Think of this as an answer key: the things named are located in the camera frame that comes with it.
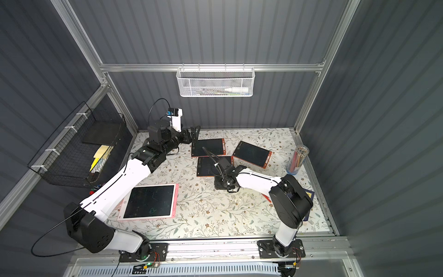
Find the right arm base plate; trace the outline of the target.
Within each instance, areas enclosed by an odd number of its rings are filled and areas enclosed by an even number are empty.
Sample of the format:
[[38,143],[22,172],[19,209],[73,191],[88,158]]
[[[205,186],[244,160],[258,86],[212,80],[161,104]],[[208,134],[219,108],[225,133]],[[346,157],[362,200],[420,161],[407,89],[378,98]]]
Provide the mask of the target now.
[[291,258],[299,260],[306,257],[303,243],[299,239],[292,240],[287,247],[277,241],[276,238],[259,240],[257,246],[261,259]]

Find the pink white writing tablet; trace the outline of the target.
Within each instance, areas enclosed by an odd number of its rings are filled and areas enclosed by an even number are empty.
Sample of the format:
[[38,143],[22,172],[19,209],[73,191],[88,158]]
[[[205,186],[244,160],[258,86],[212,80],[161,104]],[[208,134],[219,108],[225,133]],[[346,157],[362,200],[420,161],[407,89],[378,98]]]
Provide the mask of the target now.
[[178,184],[140,185],[123,199],[117,221],[174,218]]

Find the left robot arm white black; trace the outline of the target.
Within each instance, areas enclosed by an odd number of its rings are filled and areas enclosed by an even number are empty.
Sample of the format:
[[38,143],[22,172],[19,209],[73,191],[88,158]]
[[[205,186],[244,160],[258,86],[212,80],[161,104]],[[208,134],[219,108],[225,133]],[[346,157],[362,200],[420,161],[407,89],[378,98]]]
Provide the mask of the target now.
[[180,132],[165,121],[157,121],[142,147],[129,155],[124,166],[107,183],[80,204],[70,203],[63,210],[68,236],[91,253],[119,250],[149,255],[150,241],[138,232],[129,232],[109,226],[106,221],[111,211],[131,190],[153,173],[167,154],[180,144],[196,142],[200,126]]

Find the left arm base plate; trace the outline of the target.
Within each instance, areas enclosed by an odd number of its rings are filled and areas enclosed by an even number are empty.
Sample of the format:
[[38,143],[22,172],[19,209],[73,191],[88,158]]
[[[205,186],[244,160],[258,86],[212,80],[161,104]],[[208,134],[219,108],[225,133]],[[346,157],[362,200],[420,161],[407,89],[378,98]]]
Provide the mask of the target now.
[[167,243],[149,243],[142,244],[141,250],[135,253],[121,252],[119,262],[120,263],[153,263],[164,262],[168,253]]

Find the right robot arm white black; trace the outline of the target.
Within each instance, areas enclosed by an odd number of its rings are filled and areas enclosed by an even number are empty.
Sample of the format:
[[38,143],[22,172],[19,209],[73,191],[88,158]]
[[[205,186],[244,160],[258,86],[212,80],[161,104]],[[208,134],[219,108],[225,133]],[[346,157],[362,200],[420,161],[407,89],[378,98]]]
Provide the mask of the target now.
[[273,237],[273,250],[286,257],[294,247],[298,229],[313,208],[313,200],[290,174],[272,177],[250,170],[246,166],[233,166],[228,162],[214,162],[215,186],[228,193],[241,188],[254,190],[267,197],[276,210],[280,225]]

